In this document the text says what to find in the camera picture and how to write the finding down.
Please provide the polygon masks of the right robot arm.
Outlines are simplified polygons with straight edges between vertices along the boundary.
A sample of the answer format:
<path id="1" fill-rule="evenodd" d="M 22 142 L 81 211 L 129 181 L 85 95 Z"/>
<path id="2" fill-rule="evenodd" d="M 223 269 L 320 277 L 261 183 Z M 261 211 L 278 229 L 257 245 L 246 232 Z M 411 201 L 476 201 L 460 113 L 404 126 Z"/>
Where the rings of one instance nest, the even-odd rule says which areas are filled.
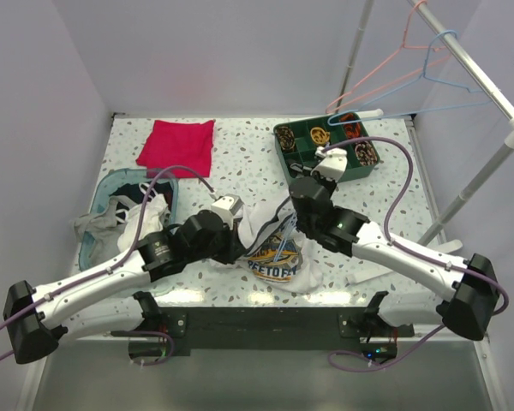
<path id="1" fill-rule="evenodd" d="M 381 265 L 433 292 L 384 295 L 364 316 L 367 331 L 382 337 L 393 327 L 443 325 L 460 337 L 482 340 L 500 297 L 490 259 L 478 253 L 465 259 L 389 234 L 365 215 L 335 206 L 335 187 L 314 176 L 289 185 L 296 227 L 332 253 Z"/>

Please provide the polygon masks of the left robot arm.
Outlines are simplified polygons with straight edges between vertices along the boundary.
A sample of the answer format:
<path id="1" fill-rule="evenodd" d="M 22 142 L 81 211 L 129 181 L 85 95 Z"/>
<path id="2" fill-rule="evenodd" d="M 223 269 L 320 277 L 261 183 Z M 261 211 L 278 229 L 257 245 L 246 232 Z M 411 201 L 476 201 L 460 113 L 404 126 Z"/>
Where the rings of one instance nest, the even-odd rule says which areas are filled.
<path id="1" fill-rule="evenodd" d="M 245 250 L 237 234 L 241 219 L 226 222 L 214 211 L 199 211 L 174 231 L 151 233 L 134 249 L 76 276 L 35 287 L 15 283 L 3 310 L 15 361 L 28 364 L 61 343 L 107 331 L 157 334 L 164 315 L 144 288 L 203 259 L 234 262 Z"/>

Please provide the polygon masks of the white graphic tank top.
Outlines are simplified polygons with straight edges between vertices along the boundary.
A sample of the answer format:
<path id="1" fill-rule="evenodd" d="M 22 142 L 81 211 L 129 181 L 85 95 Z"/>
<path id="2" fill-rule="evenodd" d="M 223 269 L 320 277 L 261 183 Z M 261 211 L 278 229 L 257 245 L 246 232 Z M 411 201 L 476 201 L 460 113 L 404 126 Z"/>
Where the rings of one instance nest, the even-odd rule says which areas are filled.
<path id="1" fill-rule="evenodd" d="M 244 254 L 232 264 L 211 261 L 217 268 L 243 268 L 283 291 L 308 294 L 323 284 L 314 260 L 314 242 L 296 228 L 288 191 L 282 190 L 236 212 L 235 232 Z"/>

